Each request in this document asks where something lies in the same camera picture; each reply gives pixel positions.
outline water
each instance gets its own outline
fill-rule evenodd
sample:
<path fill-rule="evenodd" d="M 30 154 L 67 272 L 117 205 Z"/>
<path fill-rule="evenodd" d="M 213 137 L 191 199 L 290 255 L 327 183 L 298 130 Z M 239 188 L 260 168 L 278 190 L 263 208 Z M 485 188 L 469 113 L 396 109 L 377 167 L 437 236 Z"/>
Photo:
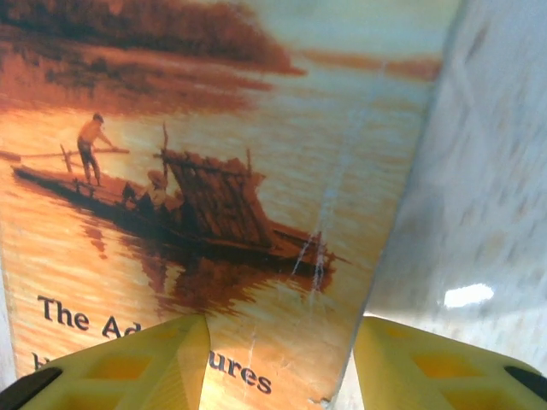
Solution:
<path fill-rule="evenodd" d="M 147 73 L 157 87 L 148 96 L 116 90 L 112 79 L 96 79 L 91 92 L 51 84 L 45 72 L 58 65 L 44 59 L 32 65 L 10 51 L 9 44 L 3 47 L 2 149 L 18 154 L 57 152 L 59 144 L 75 149 L 75 135 L 94 111 L 103 113 L 111 140 L 132 151 L 99 156 L 103 172 L 141 184 L 150 168 L 161 166 L 152 154 L 162 145 L 163 121 L 170 149 L 244 161 L 249 148 L 253 168 L 266 175 L 258 191 L 266 214 L 310 233 L 320 227 L 329 250 L 350 262 L 335 262 L 328 286 L 310 292 L 311 279 L 292 277 L 290 269 L 233 265 L 134 237 L 21 182 L 3 161 L 3 267 L 19 372 L 32 370 L 30 351 L 52 359 L 105 341 L 100 333 L 111 314 L 121 326 L 137 321 L 148 327 L 197 309 L 209 316 L 213 349 L 246 360 L 252 344 L 256 358 L 268 358 L 257 359 L 253 369 L 274 378 L 274 386 L 284 380 L 307 386 L 306 394 L 333 389 L 403 190 L 430 85 L 329 70 L 310 61 L 297 61 L 309 71 L 307 76 L 283 77 L 171 57 L 169 69 L 186 76 L 191 72 L 194 85 L 181 85 L 175 74 L 173 82 L 169 76 L 160 82 Z M 140 58 L 135 51 L 121 57 L 112 50 L 81 52 L 108 52 L 110 61 L 119 58 L 120 64 Z M 168 66 L 163 55 L 152 55 L 156 68 Z M 215 73 L 239 83 L 215 83 Z M 136 75 L 127 74 L 132 84 Z M 176 94 L 180 87 L 184 95 Z M 219 107 L 219 101 L 231 105 Z M 360 126 L 351 120 L 356 115 L 362 118 Z M 351 155 L 340 163 L 344 150 Z M 24 164 L 64 169 L 58 159 Z M 170 178 L 168 190 L 175 188 Z M 331 190 L 336 195 L 329 208 L 322 208 L 321 200 Z M 38 295 L 85 312 L 90 330 L 78 333 L 44 320 Z M 331 354 L 318 372 L 311 359 L 324 357 L 325 351 Z M 287 361 L 291 365 L 282 366 Z M 234 389 L 233 396 L 238 390 L 245 394 L 243 384 L 220 377 L 209 372 L 205 390 L 222 384 Z M 211 402 L 219 400 L 216 394 L 209 396 Z M 261 397 L 250 398 L 250 406 L 253 400 L 259 403 Z"/>

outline book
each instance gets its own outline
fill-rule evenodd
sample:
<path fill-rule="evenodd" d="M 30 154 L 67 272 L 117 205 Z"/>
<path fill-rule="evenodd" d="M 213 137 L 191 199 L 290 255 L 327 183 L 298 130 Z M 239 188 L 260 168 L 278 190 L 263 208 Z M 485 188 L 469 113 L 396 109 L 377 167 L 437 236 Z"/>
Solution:
<path fill-rule="evenodd" d="M 203 313 L 200 408 L 328 403 L 461 7 L 3 2 L 17 376 Z"/>

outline distant shoreline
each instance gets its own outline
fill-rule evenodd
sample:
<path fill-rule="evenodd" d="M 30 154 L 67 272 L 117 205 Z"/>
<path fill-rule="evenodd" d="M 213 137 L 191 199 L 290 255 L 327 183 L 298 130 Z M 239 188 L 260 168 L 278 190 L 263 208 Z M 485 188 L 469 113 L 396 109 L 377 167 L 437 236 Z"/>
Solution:
<path fill-rule="evenodd" d="M 291 54 L 261 27 L 249 6 L 126 0 L 118 10 L 101 0 L 5 0 L 0 25 L 29 35 L 122 50 L 154 50 L 262 72 L 304 74 Z"/>
<path fill-rule="evenodd" d="M 330 67 L 340 67 L 356 71 L 378 72 L 385 66 L 385 73 L 392 77 L 413 79 L 418 81 L 434 81 L 443 66 L 440 57 L 417 56 L 414 58 L 389 60 L 381 56 L 363 54 L 346 54 L 324 50 L 301 50 L 298 53 L 317 64 Z"/>

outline sky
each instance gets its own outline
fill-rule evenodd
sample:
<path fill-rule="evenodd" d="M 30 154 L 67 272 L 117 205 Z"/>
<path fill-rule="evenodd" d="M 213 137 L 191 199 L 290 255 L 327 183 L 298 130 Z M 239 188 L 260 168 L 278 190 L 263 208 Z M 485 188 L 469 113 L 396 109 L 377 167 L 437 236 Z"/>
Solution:
<path fill-rule="evenodd" d="M 442 51 L 461 0 L 245 2 L 269 32 L 292 48 L 411 56 Z"/>

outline oar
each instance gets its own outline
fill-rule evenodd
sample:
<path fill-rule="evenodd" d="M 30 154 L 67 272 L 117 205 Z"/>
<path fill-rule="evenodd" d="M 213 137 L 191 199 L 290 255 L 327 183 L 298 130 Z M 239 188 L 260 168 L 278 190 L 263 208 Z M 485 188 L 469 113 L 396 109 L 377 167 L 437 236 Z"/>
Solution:
<path fill-rule="evenodd" d="M 99 148 L 94 149 L 94 153 L 96 154 L 129 154 L 129 149 L 113 149 L 113 148 Z M 68 151 L 67 155 L 77 155 L 78 151 Z M 20 155 L 16 154 L 15 152 L 9 152 L 9 151 L 1 151 L 0 150 L 0 159 L 7 160 L 7 161 L 15 161 L 15 162 L 21 162 L 24 158 L 55 158 L 55 157 L 62 157 L 62 153 L 54 153 L 54 154 L 26 154 L 26 155 Z"/>

